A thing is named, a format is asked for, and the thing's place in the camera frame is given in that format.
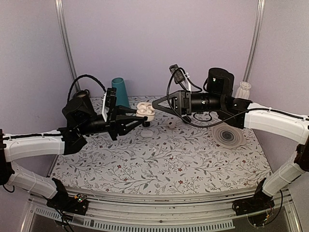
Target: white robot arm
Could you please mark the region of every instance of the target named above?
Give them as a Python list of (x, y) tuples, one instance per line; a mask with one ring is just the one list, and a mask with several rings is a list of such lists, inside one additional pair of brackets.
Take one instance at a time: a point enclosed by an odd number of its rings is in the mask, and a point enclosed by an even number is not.
[[(236, 200), (233, 209), (237, 215), (248, 214), (274, 206), (272, 197), (304, 172), (309, 171), (309, 117), (275, 110), (246, 99), (232, 97), (234, 76), (220, 68), (211, 68), (204, 83), (205, 92), (186, 89), (169, 93), (172, 80), (180, 84), (185, 80), (183, 68), (171, 71), (167, 95), (153, 102), (153, 108), (173, 114), (184, 123), (198, 128), (209, 128), (226, 122), (236, 128), (250, 128), (278, 134), (299, 143), (296, 152), (273, 175), (263, 179), (253, 197)], [(167, 101), (169, 107), (160, 103)], [(211, 125), (191, 123), (192, 113), (216, 112), (221, 122)]]
[(125, 135), (147, 117), (127, 116), (136, 110), (115, 106), (116, 89), (109, 88), (104, 96), (105, 115), (97, 115), (86, 91), (80, 91), (67, 103), (62, 113), (68, 125), (45, 133), (11, 135), (0, 129), (0, 185), (13, 185), (45, 197), (49, 207), (85, 215), (86, 196), (69, 197), (61, 181), (35, 174), (15, 160), (41, 155), (68, 155), (79, 152), (87, 143), (83, 135), (108, 132), (113, 140)]
[[(248, 107), (248, 109), (254, 108), (266, 107), (257, 103), (251, 103)], [(308, 171), (306, 163), (298, 159), (299, 156), (304, 155), (304, 148), (306, 143), (308, 143), (309, 117), (307, 115), (294, 115), (298, 117), (295, 118), (275, 113), (271, 111), (271, 108), (268, 109), (268, 111), (256, 110), (246, 113), (244, 127), (281, 135), (299, 143), (298, 149), (292, 154), (291, 158), (263, 183), (262, 192), (272, 197), (280, 189), (292, 183), (301, 174)]]

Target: wire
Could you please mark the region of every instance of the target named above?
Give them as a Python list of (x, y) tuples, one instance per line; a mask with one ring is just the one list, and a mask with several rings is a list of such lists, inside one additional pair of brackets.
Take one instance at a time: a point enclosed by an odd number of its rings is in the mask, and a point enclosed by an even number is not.
[(15, 192), (15, 186), (13, 185), (13, 190), (8, 190), (6, 187), (5, 187), (5, 185), (2, 185), (3, 186), (3, 188), (7, 191), (7, 192), (9, 192), (9, 193), (13, 193), (13, 192)]
[(207, 80), (208, 80), (208, 78), (206, 78), (206, 80), (205, 80), (205, 82), (204, 82), (204, 84), (203, 84), (203, 90), (204, 90), (205, 92), (207, 92), (207, 90), (206, 90), (206, 88), (205, 88), (205, 85), (207, 84)]
[(188, 91), (181, 82), (179, 82), (179, 85), (183, 88), (184, 91)]
[(62, 228), (63, 228), (66, 232), (70, 232), (70, 231), (66, 228), (66, 226), (68, 226), (69, 229), (71, 230), (71, 232), (74, 232), (72, 226), (69, 224), (69, 222), (68, 222), (68, 220), (67, 220), (68, 216), (67, 216), (65, 213), (63, 213), (63, 210), (58, 210), (58, 209), (56, 209), (55, 207), (53, 207), (53, 209), (55, 209), (55, 210), (57, 211), (57, 213), (59, 213), (59, 215), (60, 215), (60, 217), (61, 217)]
[(283, 193), (282, 193), (281, 190), (280, 190), (280, 194), (281, 194), (281, 203), (280, 203), (280, 208), (279, 208), (277, 214), (275, 215), (275, 217), (271, 221), (267, 221), (264, 225), (270, 224), (271, 222), (273, 222), (278, 217), (278, 215), (279, 215), (279, 213), (280, 213), (280, 211), (282, 209), (282, 205), (283, 205)]
[(202, 88), (199, 87), (199, 86), (197, 86), (197, 85), (195, 85), (195, 84), (190, 80), (190, 78), (187, 78), (187, 80), (188, 80), (188, 82), (189, 82), (192, 86), (194, 86), (195, 88), (198, 89), (198, 91), (194, 91), (194, 93), (200, 93), (200, 92), (203, 91)]
[(95, 78), (95, 77), (92, 76), (92, 75), (84, 74), (84, 75), (81, 75), (81, 76), (77, 77), (77, 78), (72, 82), (72, 85), (71, 85), (70, 90), (69, 90), (69, 93), (68, 93), (67, 103), (68, 103), (69, 100), (70, 100), (71, 93), (72, 93), (72, 90), (73, 90), (73, 88), (74, 88), (75, 83), (76, 83), (79, 79), (82, 79), (82, 78), (84, 78), (84, 77), (88, 77), (88, 78), (94, 80), (95, 82), (97, 82), (98, 85), (101, 86), (101, 88), (102, 88), (102, 90), (104, 91), (104, 93), (106, 93), (105, 86), (104, 86), (97, 78)]
[(9, 139), (22, 139), (22, 138), (29, 138), (29, 137), (43, 137), (43, 136), (61, 136), (62, 134), (20, 134), (20, 135), (13, 135), (11, 137), (4, 137), (3, 140), (9, 140)]
[(232, 119), (232, 118), (234, 118), (234, 117), (237, 117), (237, 116), (239, 116), (239, 115), (241, 115), (241, 114), (248, 113), (248, 112), (254, 111), (254, 110), (272, 111), (272, 112), (279, 113), (279, 114), (283, 114), (283, 115), (290, 116), (290, 117), (293, 117), (293, 118), (303, 119), (303, 118), (300, 117), (300, 116), (295, 116), (295, 115), (292, 115), (292, 114), (289, 114), (289, 113), (286, 113), (286, 112), (283, 112), (283, 111), (280, 111), (280, 110), (274, 110), (274, 109), (268, 109), (268, 108), (252, 108), (252, 109), (249, 109), (249, 110), (242, 111), (242, 112), (240, 112), (240, 113), (238, 113), (238, 114), (235, 114), (235, 115), (233, 115), (233, 116), (231, 116), (231, 117), (228, 117), (228, 118), (226, 118), (226, 119), (224, 119), (224, 120), (221, 120), (220, 122), (213, 123), (213, 124), (210, 124), (210, 125), (203, 125), (203, 126), (202, 126), (202, 125), (197, 125), (197, 124), (191, 123), (191, 122), (185, 120), (185, 119), (172, 107), (172, 105), (171, 105), (171, 103), (170, 103), (170, 99), (169, 99), (169, 89), (170, 89), (171, 82), (172, 82), (172, 80), (173, 80), (173, 78), (174, 78), (176, 72), (179, 71), (179, 70), (184, 71), (183, 68), (178, 68), (178, 69), (176, 69), (176, 70), (174, 71), (174, 73), (173, 73), (172, 76), (170, 77), (170, 80), (169, 80), (169, 83), (168, 83), (168, 88), (167, 88), (167, 91), (166, 91), (166, 97), (167, 97), (167, 101), (168, 101), (169, 107), (170, 107), (171, 110), (174, 112), (174, 114), (175, 114), (177, 117), (179, 117), (181, 120), (183, 120), (185, 123), (187, 123), (187, 124), (189, 124), (189, 125), (191, 125), (191, 126), (193, 126), (193, 127), (197, 127), (197, 128), (210, 128), (210, 127), (214, 127), (214, 126), (217, 126), (217, 125), (219, 125), (219, 124), (221, 124), (221, 123), (224, 123), (224, 122), (226, 122), (226, 121), (228, 121), (228, 120), (230, 120), (230, 119)]
[(199, 113), (194, 113), (194, 114), (193, 114), (193, 118), (195, 118), (197, 121), (200, 121), (200, 122), (210, 122), (210, 121), (212, 121), (211, 112), (208, 112), (208, 116), (209, 116), (210, 118), (207, 119), (207, 120), (200, 120), (200, 119), (198, 119), (198, 118), (196, 117), (197, 114), (199, 114)]

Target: floral patterned surface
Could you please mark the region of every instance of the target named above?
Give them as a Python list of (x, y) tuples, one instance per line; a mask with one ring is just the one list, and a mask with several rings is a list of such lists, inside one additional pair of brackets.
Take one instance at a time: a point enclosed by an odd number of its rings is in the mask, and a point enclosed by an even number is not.
[[(155, 99), (132, 97), (130, 104), (136, 108), (139, 102)], [(92, 102), (100, 112), (101, 98), (93, 98)], [(212, 116), (211, 123), (218, 121), (216, 113)], [(176, 128), (167, 127), (171, 121)], [(142, 137), (143, 130), (151, 130), (154, 135)], [(128, 135), (119, 136), (118, 141), (112, 141), (108, 133), (87, 137), (88, 143), (79, 153), (58, 157), (52, 176), (70, 187), (132, 194), (186, 194), (253, 187), (271, 170), (254, 132), (244, 129), (243, 133), (245, 145), (223, 148), (213, 140), (211, 129), (195, 128), (156, 111), (150, 127), (139, 126)]]

